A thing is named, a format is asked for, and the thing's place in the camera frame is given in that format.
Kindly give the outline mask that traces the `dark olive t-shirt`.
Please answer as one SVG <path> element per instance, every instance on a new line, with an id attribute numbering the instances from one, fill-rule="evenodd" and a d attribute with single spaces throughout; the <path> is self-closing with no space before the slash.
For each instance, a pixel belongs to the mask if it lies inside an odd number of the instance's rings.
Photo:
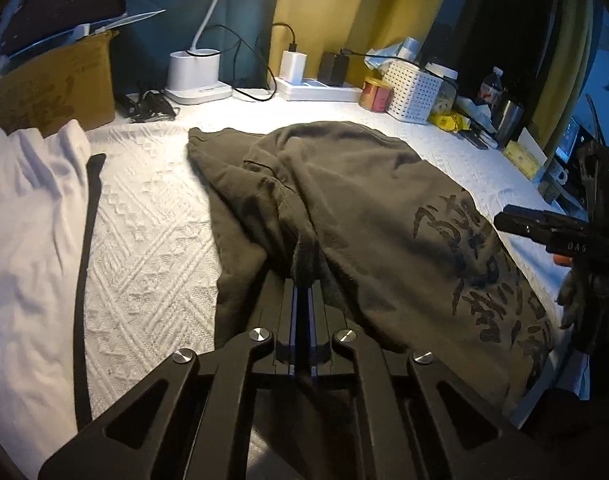
<path id="1" fill-rule="evenodd" d="M 259 315 L 263 286 L 319 282 L 388 348 L 434 352 L 504 414 L 536 385 L 554 316 L 461 185 L 353 122 L 268 134 L 190 129 L 221 263 L 214 342 Z"/>

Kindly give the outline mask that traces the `yellow tissue box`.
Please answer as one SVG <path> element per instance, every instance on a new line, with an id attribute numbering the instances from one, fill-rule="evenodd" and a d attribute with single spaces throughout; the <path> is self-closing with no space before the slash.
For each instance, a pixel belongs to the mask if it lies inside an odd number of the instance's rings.
<path id="1" fill-rule="evenodd" d="M 541 164 L 533 154 L 529 153 L 521 144 L 515 141 L 507 143 L 503 148 L 503 155 L 515 166 L 528 180 L 533 180 L 538 174 Z"/>

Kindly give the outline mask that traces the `stainless steel cup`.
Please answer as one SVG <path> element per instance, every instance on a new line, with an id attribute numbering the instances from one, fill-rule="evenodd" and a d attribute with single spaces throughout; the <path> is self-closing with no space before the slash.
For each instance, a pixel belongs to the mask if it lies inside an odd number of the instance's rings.
<path id="1" fill-rule="evenodd" d="M 499 148 L 505 148 L 510 142 L 516 128 L 523 118 L 524 109 L 521 104 L 508 100 L 497 116 L 497 140 Z"/>

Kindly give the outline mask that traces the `black phone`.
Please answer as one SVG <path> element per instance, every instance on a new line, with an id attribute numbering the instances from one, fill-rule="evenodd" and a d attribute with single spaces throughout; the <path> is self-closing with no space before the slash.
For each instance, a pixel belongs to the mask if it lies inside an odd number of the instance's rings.
<path id="1" fill-rule="evenodd" d="M 474 145 L 475 148 L 478 148 L 478 150 L 487 150 L 489 148 L 489 146 L 483 142 L 483 139 L 481 139 L 480 136 L 478 136 L 478 134 L 472 130 L 461 130 L 459 135 L 467 142 Z"/>

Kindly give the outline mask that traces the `white textured bed cover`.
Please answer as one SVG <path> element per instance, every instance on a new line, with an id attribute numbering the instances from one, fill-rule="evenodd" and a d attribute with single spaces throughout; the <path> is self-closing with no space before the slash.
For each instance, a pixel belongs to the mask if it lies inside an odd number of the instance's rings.
<path id="1" fill-rule="evenodd" d="M 487 218 L 510 204 L 545 207 L 536 185 L 500 152 L 353 103 L 232 96 L 182 106 L 172 122 L 131 124 L 116 118 L 88 133 L 92 151 L 106 157 L 84 304 L 94 414 L 105 412 L 174 350 L 213 347 L 221 269 L 208 195 L 186 158 L 187 133 L 192 128 L 268 133 L 302 122 L 355 122 L 397 136 L 465 188 Z"/>

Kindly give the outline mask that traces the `yellow snack package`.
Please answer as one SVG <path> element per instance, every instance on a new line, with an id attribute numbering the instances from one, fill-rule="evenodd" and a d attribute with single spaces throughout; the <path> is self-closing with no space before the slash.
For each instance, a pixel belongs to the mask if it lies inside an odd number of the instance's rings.
<path id="1" fill-rule="evenodd" d="M 453 110 L 445 114 L 431 113 L 428 116 L 428 122 L 446 132 L 460 132 L 471 128 L 471 120 Z"/>

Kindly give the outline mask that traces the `plastic water bottle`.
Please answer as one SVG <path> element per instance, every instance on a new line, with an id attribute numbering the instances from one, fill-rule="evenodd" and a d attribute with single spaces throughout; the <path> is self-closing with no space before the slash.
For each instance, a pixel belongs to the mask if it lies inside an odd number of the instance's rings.
<path id="1" fill-rule="evenodd" d="M 502 84 L 503 70 L 500 67 L 493 67 L 492 73 L 483 79 L 480 84 L 478 96 L 491 108 L 497 105 L 503 93 Z"/>

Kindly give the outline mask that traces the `white perforated plastic basket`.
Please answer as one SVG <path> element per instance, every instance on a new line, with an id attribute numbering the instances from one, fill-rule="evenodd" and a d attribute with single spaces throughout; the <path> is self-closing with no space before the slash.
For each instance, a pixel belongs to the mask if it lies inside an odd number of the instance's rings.
<path id="1" fill-rule="evenodd" d="M 393 87 L 387 113 L 399 122 L 426 124 L 442 80 L 415 65 L 395 61 L 389 65 L 384 81 Z"/>

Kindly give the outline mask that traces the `red yellow tin can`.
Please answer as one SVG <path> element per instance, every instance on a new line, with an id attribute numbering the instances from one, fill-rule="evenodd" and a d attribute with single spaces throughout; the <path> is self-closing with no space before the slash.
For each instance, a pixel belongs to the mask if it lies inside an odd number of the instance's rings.
<path id="1" fill-rule="evenodd" d="M 364 79 L 359 105 L 364 110 L 373 113 L 385 113 L 392 95 L 393 87 L 390 84 L 380 79 L 367 77 Z"/>

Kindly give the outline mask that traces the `black power adapter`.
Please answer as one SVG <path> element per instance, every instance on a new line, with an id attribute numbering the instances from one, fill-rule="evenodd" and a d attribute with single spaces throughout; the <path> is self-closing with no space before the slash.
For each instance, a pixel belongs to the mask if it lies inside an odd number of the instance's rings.
<path id="1" fill-rule="evenodd" d="M 342 87 L 346 81 L 348 67 L 347 54 L 325 51 L 321 56 L 317 79 L 329 87 Z"/>

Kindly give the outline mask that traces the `white folded garment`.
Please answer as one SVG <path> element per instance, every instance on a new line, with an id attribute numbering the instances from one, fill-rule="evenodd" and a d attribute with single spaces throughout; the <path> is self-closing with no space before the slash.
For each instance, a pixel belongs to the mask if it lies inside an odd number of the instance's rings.
<path id="1" fill-rule="evenodd" d="M 90 142 L 0 129 L 0 443 L 29 479 L 77 432 L 73 322 Z"/>

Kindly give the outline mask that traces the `white power strip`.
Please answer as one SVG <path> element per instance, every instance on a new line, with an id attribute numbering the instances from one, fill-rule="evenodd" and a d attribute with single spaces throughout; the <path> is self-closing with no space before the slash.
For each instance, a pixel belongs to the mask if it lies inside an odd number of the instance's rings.
<path id="1" fill-rule="evenodd" d="M 277 94 L 289 102 L 348 102 L 358 103 L 362 89 L 344 84 L 331 87 L 316 79 L 303 79 L 301 84 L 277 78 Z"/>

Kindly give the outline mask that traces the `white usb charger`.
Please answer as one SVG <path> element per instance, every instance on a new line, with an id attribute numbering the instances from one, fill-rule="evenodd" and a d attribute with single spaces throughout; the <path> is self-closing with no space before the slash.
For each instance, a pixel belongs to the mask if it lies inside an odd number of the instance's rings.
<path id="1" fill-rule="evenodd" d="M 284 51 L 280 61 L 280 79 L 288 84 L 302 84 L 305 74 L 307 56 L 296 51 Z"/>

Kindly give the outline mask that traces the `white desk lamp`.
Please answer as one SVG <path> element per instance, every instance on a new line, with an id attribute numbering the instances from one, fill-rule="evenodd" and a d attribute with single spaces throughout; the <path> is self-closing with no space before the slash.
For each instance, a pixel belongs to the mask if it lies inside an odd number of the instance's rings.
<path id="1" fill-rule="evenodd" d="M 238 32 L 224 24 L 211 24 L 214 11 L 220 0 L 211 0 L 205 16 L 196 30 L 190 47 L 169 54 L 169 68 L 163 93 L 171 101 L 181 105 L 198 105 L 228 99 L 234 93 L 254 102 L 269 102 L 277 94 L 277 78 L 257 47 L 242 38 Z M 221 29 L 236 39 L 234 52 L 246 48 L 269 76 L 268 94 L 259 96 L 237 84 L 227 84 L 220 79 L 220 64 L 223 52 L 213 48 L 200 48 L 198 42 L 207 30 Z"/>

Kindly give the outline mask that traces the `brown cardboard box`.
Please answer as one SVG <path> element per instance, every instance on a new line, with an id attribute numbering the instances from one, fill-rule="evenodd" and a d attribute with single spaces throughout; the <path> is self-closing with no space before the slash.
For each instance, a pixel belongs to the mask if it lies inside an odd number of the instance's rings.
<path id="1" fill-rule="evenodd" d="M 71 119 L 91 130 L 114 120 L 111 30 L 50 50 L 0 79 L 0 128 L 56 133 Z"/>

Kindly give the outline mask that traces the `dark tablet on box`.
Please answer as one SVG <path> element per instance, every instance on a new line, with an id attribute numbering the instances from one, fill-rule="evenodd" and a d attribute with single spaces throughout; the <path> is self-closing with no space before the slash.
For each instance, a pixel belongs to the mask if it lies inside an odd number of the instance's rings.
<path id="1" fill-rule="evenodd" d="M 16 0 L 0 32 L 0 53 L 15 56 L 79 27 L 106 32 L 162 12 L 149 0 Z"/>

